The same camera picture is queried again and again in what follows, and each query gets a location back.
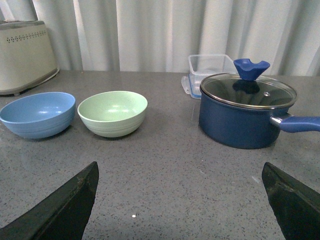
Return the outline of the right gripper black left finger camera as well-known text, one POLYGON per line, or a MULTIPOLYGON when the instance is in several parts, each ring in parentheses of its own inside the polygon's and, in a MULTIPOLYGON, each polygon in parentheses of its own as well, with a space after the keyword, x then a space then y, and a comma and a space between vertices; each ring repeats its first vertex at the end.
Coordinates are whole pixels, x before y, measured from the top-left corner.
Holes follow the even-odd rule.
POLYGON ((2 240, 80 240, 89 221, 99 182, 92 162, 7 226, 2 240))

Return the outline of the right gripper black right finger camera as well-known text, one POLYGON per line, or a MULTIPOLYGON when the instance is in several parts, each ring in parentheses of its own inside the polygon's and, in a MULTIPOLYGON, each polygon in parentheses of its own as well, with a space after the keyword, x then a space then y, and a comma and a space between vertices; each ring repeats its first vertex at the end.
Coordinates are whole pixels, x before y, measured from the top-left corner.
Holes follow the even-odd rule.
POLYGON ((262 181, 269 205, 287 240, 320 238, 320 194, 266 162, 262 181))

